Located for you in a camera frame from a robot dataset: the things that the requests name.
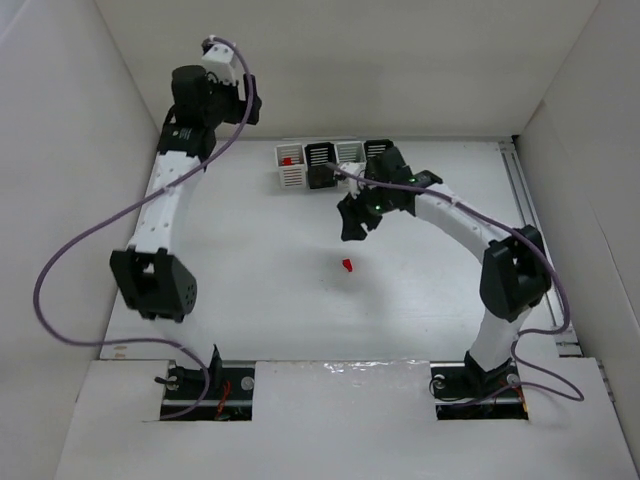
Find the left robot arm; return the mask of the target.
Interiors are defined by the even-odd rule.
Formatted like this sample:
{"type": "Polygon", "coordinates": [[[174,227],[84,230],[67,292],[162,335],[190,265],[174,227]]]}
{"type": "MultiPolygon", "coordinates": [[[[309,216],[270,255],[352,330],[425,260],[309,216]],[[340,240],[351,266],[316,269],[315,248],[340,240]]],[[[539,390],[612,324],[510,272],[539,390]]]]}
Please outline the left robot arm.
{"type": "Polygon", "coordinates": [[[176,359],[185,370],[209,366],[215,346],[193,314],[197,281],[178,257],[180,239],[216,129],[258,121],[257,112],[245,112],[239,95],[240,87],[254,84],[231,66],[188,65],[173,71],[173,104],[162,125],[151,183],[156,197],[142,209],[127,246],[109,260],[126,306],[149,321],[159,337],[185,347],[176,359]]]}

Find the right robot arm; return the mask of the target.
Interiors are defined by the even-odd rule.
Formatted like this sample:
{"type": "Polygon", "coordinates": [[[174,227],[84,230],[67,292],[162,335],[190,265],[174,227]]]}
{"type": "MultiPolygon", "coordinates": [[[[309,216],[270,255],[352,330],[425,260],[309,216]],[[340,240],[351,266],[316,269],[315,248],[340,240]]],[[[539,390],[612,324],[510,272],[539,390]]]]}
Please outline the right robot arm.
{"type": "Polygon", "coordinates": [[[366,162],[332,165],[348,192],[337,208],[343,241],[363,241],[387,213],[406,212],[454,239],[481,265],[479,294],[485,312],[464,357],[467,395],[488,394],[512,360],[511,345],[530,312],[551,287],[540,232],[531,225],[503,230],[482,219],[429,170],[413,172],[390,147],[366,162]]]}

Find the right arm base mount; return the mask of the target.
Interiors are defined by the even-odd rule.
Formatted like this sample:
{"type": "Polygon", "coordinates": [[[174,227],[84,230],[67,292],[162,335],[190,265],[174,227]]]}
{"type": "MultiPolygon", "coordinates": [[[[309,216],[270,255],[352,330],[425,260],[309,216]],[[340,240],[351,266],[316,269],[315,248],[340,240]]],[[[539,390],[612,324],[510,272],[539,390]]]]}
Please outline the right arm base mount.
{"type": "Polygon", "coordinates": [[[510,363],[501,372],[479,379],[464,362],[430,364],[428,389],[438,420],[528,420],[524,395],[514,388],[520,378],[510,363]]]}

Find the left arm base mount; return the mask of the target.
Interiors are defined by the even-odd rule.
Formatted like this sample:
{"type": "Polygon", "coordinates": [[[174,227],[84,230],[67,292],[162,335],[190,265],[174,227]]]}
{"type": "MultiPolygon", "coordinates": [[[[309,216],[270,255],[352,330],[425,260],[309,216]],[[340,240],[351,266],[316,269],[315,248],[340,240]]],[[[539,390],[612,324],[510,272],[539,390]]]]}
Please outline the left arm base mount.
{"type": "Polygon", "coordinates": [[[185,413],[204,388],[202,372],[179,372],[171,363],[168,372],[154,381],[163,387],[160,419],[163,421],[243,422],[252,420],[256,364],[226,362],[212,375],[204,399],[185,413]]]}

